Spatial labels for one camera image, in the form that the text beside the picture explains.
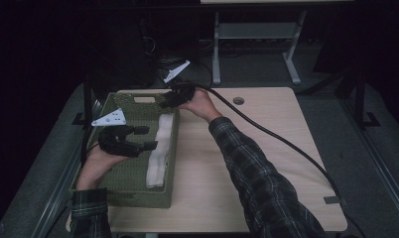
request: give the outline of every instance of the person's left hand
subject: person's left hand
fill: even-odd
[[[76,183],[77,190],[96,189],[104,176],[118,163],[129,160],[129,157],[114,156],[100,149],[97,142],[88,152],[87,160]]]

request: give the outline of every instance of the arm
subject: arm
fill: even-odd
[[[109,155],[99,146],[89,151],[72,195],[70,237],[112,236],[107,220],[107,190],[98,187],[113,166],[128,159]]]
[[[193,100],[180,108],[209,123],[254,237],[326,236],[315,216],[299,202],[289,181],[277,172],[255,141],[215,109],[205,91],[197,91]]]

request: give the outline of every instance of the person's right hand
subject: person's right hand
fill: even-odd
[[[196,88],[196,93],[194,94],[193,99],[180,105],[178,108],[192,111],[208,123],[213,119],[222,116],[222,114],[215,108],[207,91],[202,88]]]

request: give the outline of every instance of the white bracket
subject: white bracket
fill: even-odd
[[[121,108],[91,122],[91,126],[119,126],[125,124],[126,120]]]
[[[169,75],[165,78],[165,83],[168,83],[170,80],[174,79],[179,73],[182,72],[182,70],[184,70],[188,65],[190,64],[190,62],[187,60],[184,64],[182,64],[181,66],[173,69],[173,70],[169,70]]]

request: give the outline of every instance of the plaid sleeve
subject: plaid sleeve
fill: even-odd
[[[106,188],[73,193],[70,237],[112,237],[107,220]]]
[[[225,117],[211,121],[208,129],[221,149],[254,237],[326,237],[320,222],[255,141]]]

